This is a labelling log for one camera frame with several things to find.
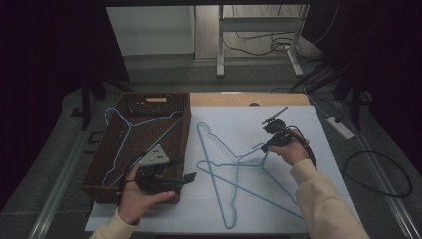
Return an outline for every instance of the brown wicker basket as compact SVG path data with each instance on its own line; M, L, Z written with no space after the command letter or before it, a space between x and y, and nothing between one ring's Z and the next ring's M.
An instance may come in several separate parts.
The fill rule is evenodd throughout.
M109 125L81 184L81 190L96 203L117 203L119 183L115 186L111 185L173 125L175 127L165 135L159 144L170 160L184 159L185 157L191 120L188 93L122 93L116 109L132 124L169 117L174 112L178 113L169 119L160 119L135 127L128 126L116 111L110 113ZM114 160L126 136L125 144L117 158L116 169L107 176L103 185L106 173L113 169ZM183 165L184 163L180 163L170 167L166 176L182 179ZM179 201L180 191L176 192L176 196L166 203Z

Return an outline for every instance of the white paper sheet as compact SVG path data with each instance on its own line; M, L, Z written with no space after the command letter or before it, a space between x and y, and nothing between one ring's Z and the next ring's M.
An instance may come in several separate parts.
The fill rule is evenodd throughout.
M224 225L211 176L197 168L197 163L205 160L197 125L206 123L211 132L217 135L236 155L250 152L253 146L265 143L272 136L263 130L262 122L278 112L282 107L192 107L191 129L185 157L185 173L197 172L194 182L183 187L181 201L175 205L155 205L142 218L137 231L147 233L173 234L297 234L306 233L304 221L295 214L301 214L294 195L296 184L289 175L290 167L278 156L270 153L265 168L285 187L281 189L261 168L239 167L237 197L234 203L237 210L236 225L227 229ZM332 155L314 107L289 107L277 119L287 126L296 126L308 139L316 157L318 170L328 175L341 196L354 205L344 184L338 166ZM201 127L201 135L210 160L216 163L234 163L235 158L224 146L217 143ZM258 162L264 154L259 150L245 157L248 163ZM200 164L208 168L207 163ZM234 166L213 167L215 174L235 182ZM234 213L230 207L235 187L216 179L221 204L227 224L233 224ZM264 198L258 198L250 192ZM115 205L95 204L86 230L93 231L98 224L108 221L114 214Z

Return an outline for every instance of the table leg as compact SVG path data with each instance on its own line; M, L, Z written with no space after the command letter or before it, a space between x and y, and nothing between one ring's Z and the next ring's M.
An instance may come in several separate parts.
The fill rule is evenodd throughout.
M303 5L302 11L298 18L298 23L296 25L295 32L293 34L292 44L288 50L289 60L292 64L293 70L295 71L295 75L297 77L301 77L304 75L301 66L298 63L298 58L296 56L296 44L298 43L299 36L301 35L302 27L305 24L305 18L307 16L308 8L310 5Z
M224 28L224 6L219 5L218 9L218 56L217 56L217 77L224 77L224 45L223 45L223 28Z

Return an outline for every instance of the wire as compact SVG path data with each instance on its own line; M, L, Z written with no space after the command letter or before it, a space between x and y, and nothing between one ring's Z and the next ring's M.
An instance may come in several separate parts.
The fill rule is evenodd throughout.
M301 133L301 131L296 127L296 126L287 126L287 128L288 129L290 129L290 128L294 128L295 130L297 130L298 131L298 133L301 135L301 137L303 138L303 139L305 139L304 138L304 135Z
M289 11L291 12L291 15L293 17L293 12L292 12L292 4L289 5Z
M393 193L388 193L388 192L384 192L384 191L381 191L381 190L378 190L378 189L375 189L375 188L373 188L373 187L371 187L371 186L369 186L369 185L367 185L367 184L365 184L365 183L363 183L362 181L359 181L359 180L357 180L356 178L354 178L354 177L352 177L350 174L348 174L347 173L347 168L348 168L348 165L350 164L350 162L353 160L353 159L355 159L358 155L360 155L360 154L364 154L364 153L373 153L373 154L376 154L376 155L379 155L379 156L382 156L383 158L385 158L385 159L387 159L388 161L390 161L391 163L393 163L402 173L403 173L403 175L406 177L406 180L407 180L407 184L409 185L409 187L408 187L408 189L407 189L407 191L406 192L404 192L404 193L401 193L401 194L393 194ZM384 195L384 196L390 196L390 197L400 197L400 198L402 198L402 197L407 197L407 196L409 196L410 194L412 194L412 192L413 192L413 184L412 184L412 181L410 180L410 177L409 177L409 175L407 175L407 173L406 173L406 171L404 171L404 169L397 163L397 162L395 162L392 158L390 158L390 157L388 157L387 155L385 155L385 154L382 154L382 153L380 153L380 152L377 152L377 151L371 151L371 150L365 150L365 151L359 151L359 152L357 152L357 153L355 153L355 154L353 154L348 160L347 160L347 162L345 163L345 165L344 165L344 168L343 168L343 170L342 170L342 172L341 172L342 174L343 174L343 176L346 176L346 177L348 177L349 179L351 179L352 181L354 181L354 182L356 182L357 184L359 184L360 186L362 186L362 187L364 187L364 188L366 188L367 190L369 190L369 191L372 191L372 192L375 192L375 193L378 193L378 194L381 194L381 195Z
M295 91L295 88L302 84L305 83L309 78L313 77L316 73L320 72L322 69L324 69L325 67L327 67L328 64L326 62L322 62L320 63L317 67L315 67L311 72L309 72L308 74L306 74L304 77L302 77L298 82L296 82L294 85L291 86L291 88L289 89L289 93L293 93Z
M334 24L335 19L337 18L337 13L338 13L338 9L339 9L339 8L340 8L340 4L338 4L338 5L337 5L337 9L335 10L334 18L332 19L331 24L330 24L330 25L329 25L329 27L328 27L328 30L326 30L325 34L323 34L323 35L322 35L322 37L320 37L318 40L314 41L314 42L313 42L313 45L314 45L315 43L319 42L320 40L322 40L322 39L326 36L326 34L328 34L329 30L331 30L331 27L332 27L332 25Z
M320 57L304 56L304 53L302 51L303 47L302 47L301 43L299 41L297 41L297 43L298 43L299 50L298 50L298 48L295 48L295 52L296 52L296 55L297 55L297 57L300 61L302 61L304 63L324 61L323 53L322 53L322 56L320 56Z
M286 128L278 127L278 129L280 131L282 131L283 133L287 134L288 136L294 138L295 140L297 140L302 145L302 147L304 148L304 150L307 152L308 156L310 157L310 160L313 163L314 167L317 169L317 161L316 161L316 158L314 156L313 151L308 146L307 142L302 137L300 137L299 135L291 132L290 130L288 130Z
M306 87L304 87L304 93L305 93L305 95L307 95L307 97L311 100L311 102L313 102L314 103L314 106L318 109L318 110L320 110L324 115L326 115L326 117L327 118L329 118L329 115L325 112L325 111L323 111L320 107L319 107L319 105L314 101L314 99L310 96L310 95L308 95L308 93L307 93L307 90L306 90Z
M140 123L138 123L138 124L133 124L133 123L131 123L130 121L128 121L122 114L121 114L121 112L118 110L118 109L116 109L116 108L108 108L108 109L106 109L105 110L105 122L106 122L106 125L107 126L109 126L109 121L108 121L108 117L107 117L107 113L109 112L109 111L115 111L115 112L117 112L118 113L118 115L121 117L121 119L122 120L124 120L125 122L126 122L126 125L127 125L127 127L128 127L128 131L127 131L127 133L126 133L126 136L124 137L124 139L123 139L123 142L121 143L121 145L120 145L120 148L118 149L118 151L117 151L117 154L116 154L116 156L115 156L115 158L114 158L114 161L113 161L113 165L112 165L112 169L111 170L109 170L106 174L105 174L105 176L104 176L104 178L103 178L103 182L102 182L102 186L105 186L105 184L106 184L106 179L108 178L108 176L112 173L112 172L114 172L116 169L117 169L117 163L118 163L118 158L119 158L119 156L120 156L120 154L121 154L121 151L122 151L122 149L124 148L124 146L125 146L125 144L126 144L126 141L127 141L127 139L128 139L128 137L129 137L129 135L130 135L130 132L131 132L131 130L134 128L134 127L137 127L137 126L140 126L140 125L144 125L144 124L147 124L147 123L150 123L150 122L154 122L154 121L157 121L157 120L164 120L164 119L170 119L170 118L172 118L173 117L173 115L174 114L177 114L177 113L179 113L179 112L173 112L173 113L171 113L171 115L169 116L169 117L161 117L161 118L156 118L156 119L151 119L151 120L148 120L148 121L144 121L144 122L140 122Z
M267 5L267 8L265 9L265 11L260 15L260 17L264 16L267 12L268 12L268 8L270 7L270 5ZM235 16L235 9L236 9L236 16L240 17L238 10L237 10L237 6L236 5L232 5L232 15L233 17Z
M224 146L224 148L226 149L226 150L228 150L229 152L230 152L230 154L235 158L235 159L237 159L236 160L236 163L215 163L214 161L212 161L211 159L210 159L210 157L209 157L209 155L208 155L208 151L207 151L207 147L205 146L205 142L204 142L204 138L203 138L203 135L202 135L202 132L201 132L201 130L200 130L200 128L201 127L203 127L203 128L205 128L206 130L207 130L207 132L208 132L208 135L209 136L211 136L211 137L213 137L214 139L216 139L218 142L220 142L220 144L221 145L223 145ZM290 209L288 209L288 208L286 208L286 207L284 207L284 206L282 206L282 205L280 205L280 204L277 204L276 202L274 202L274 201L271 201L270 199L267 199L267 198L265 198L265 197L263 197L263 196L261 196L261 195L259 195L259 194L257 194L257 193L255 193L255 192L253 192L253 191L251 191L251 190L249 190L249 189L247 189L247 188L245 188L245 187L242 187L242 186L240 186L239 184L238 184L238 182L239 182L239 167L241 167L241 166L244 166L244 167L259 167L259 168L261 168L262 170L264 170L272 179L273 179L273 181L275 182L275 183L277 183L289 196L290 196L290 198L291 198L291 200L292 200L292 202L293 203L295 203L295 204L298 204L297 203L297 201L295 200L295 198L293 197L293 194L292 193L290 193L267 169L265 169L264 168L264 164L265 164L265 161L266 161L266 159L267 159L267 157L268 157L268 153L265 153L265 155L263 156L263 158L261 159L261 161L259 162L259 163L248 163L248 162L242 162L242 160L246 157L246 156L249 156L249 155L251 155L251 154L253 154L254 152L256 152L256 151L259 151L260 149L259 149L259 146L260 145L263 145L263 143L260 143L260 144L258 144L258 145L256 145L256 146L254 146L253 148L252 148L252 151L250 151L250 152L247 152L246 154L244 154L244 155L236 155L228 146L227 146L227 144L226 143L224 143L217 135L215 135L215 134L213 134L212 132L211 132L211 129L210 129L210 127L206 124L206 123L204 123L204 122L200 122L197 126L196 126L196 129L197 129L197 131L198 131L198 135L199 135L199 139L200 139L200 142L201 142L201 145L202 145L202 149L203 149L203 151L204 151L204 154L205 154L205 158L206 158L206 160L202 160L202 161L199 161L197 164L196 164L196 167L198 168L198 169L200 169L200 170L202 170L202 171L204 171L204 172L206 172L206 173L208 173L208 174L210 174L211 175L211 180L212 180L212 183L213 183L213 186L214 186L214 190L215 190L215 193L216 193L216 196L217 196L217 201L218 201L218 205L219 205L219 207L220 207L220 212L221 212L221 215L222 215L222 217L223 217L223 222L224 222L224 225L225 225L225 227L227 228L227 229L232 229L235 225L236 225L236 222L237 222L237 209L236 209L236 206L235 206L235 200L236 200L236 195L237 195L237 191L238 191L238 189L241 189L241 190L243 190L243 191L245 191L245 192L248 192L248 193L250 193L251 195L253 195L253 196L256 196L256 197L258 197L258 198L260 198L260 199L262 199L262 200L264 200L264 201L266 201L266 202L268 202L268 203L270 203L270 204L272 204L272 205L274 205L274 206L277 206L277 207L279 207L279 208L281 208L281 209L283 209L283 210L285 210L285 211L287 211L287 212L289 212L289 213L291 213L291 214L293 214L294 216L297 216L297 217L299 217L299 218L302 218L302 216L299 214L299 213L297 213L297 212L294 212L294 211L292 211L292 210L290 210ZM207 163L207 165L208 165L208 170L207 169L205 169L205 168L203 168L203 167L201 167L200 166L200 164L201 163ZM214 172L213 172L213 170L212 170L212 166L211 165L213 165L213 166L215 166L215 167L220 167L220 166L235 166L236 167L236 172L235 172L235 182L232 182L232 181L230 181L230 180L228 180L228 179L226 179L226 178L224 178L224 177L221 177L221 176L219 176L219 175L216 175L216 174L214 174ZM218 179L220 179L220 180L222 180L222 181L224 181L224 182L226 182L226 183L228 183L228 184L230 184L230 185L233 185L234 187L235 187L235 191L234 191L234 194L233 194L233 196L232 196L232 199L231 199L231 202L230 202L230 206L231 206L231 208L232 208L232 211L233 211L233 221L232 221L232 223L231 224L228 224L228 222L227 222L227 219L226 219L226 214L225 214L225 212L224 212L224 210L223 210L223 205L222 205L222 202L221 202L221 198L220 198L220 193L219 193L219 190L218 190L218 187L217 187L217 183L216 183L216 180L215 180L215 178L218 178Z
M161 140L167 136L176 126L177 124L182 121L184 118L184 116L182 116L180 119L177 120L177 122L175 122L165 133L162 134L162 136L155 142L152 144L152 146L146 151L146 152L150 152L155 146L157 146ZM133 168L137 163L139 163L144 157L146 156L146 154L141 155L129 168ZM123 174L111 185L114 186L116 183L118 183L120 181L120 179L123 177Z
M277 49L271 49L269 52L266 52L266 53L251 53L251 52L245 51L245 50L240 49L240 48L230 47L229 45L227 45L227 43L226 43L226 41L224 40L224 38L223 38L223 43L224 43L224 45L226 45L226 47L227 47L228 49L230 49L230 50L236 50L236 51L244 52L244 53L246 53L246 54L253 55L253 56L265 56L265 55L268 55L268 54L270 54L270 53L272 53L272 52L275 52L275 51L277 50Z
M344 117L345 117L345 115L344 115L344 113L341 111L341 110L339 110L333 103L331 103L331 102L329 102L329 101L327 101L326 99L324 99L324 98L321 98L321 97L319 97L319 96L317 96L316 94L313 94L313 96L315 96L316 98L318 98L318 99L320 99L320 100L322 100L322 101L324 101L324 102L326 102L327 104L329 104L333 109L335 109L339 114L341 114L341 117L339 117L338 119L343 119Z

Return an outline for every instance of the hand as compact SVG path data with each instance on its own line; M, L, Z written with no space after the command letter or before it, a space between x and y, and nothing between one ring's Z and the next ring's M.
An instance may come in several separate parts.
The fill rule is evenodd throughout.
M169 191L149 195L141 191L136 182L133 181L138 169L139 166L135 166L125 179L128 182L124 187L121 206L118 210L121 219L127 224L134 224L146 213L149 207L158 202L166 201L176 194L174 191Z
M292 132L299 137L302 137L296 129L292 130ZM269 146L268 151L274 152L281 156L285 163L290 166L293 166L304 159L310 159L304 147L294 138L288 145L284 147Z

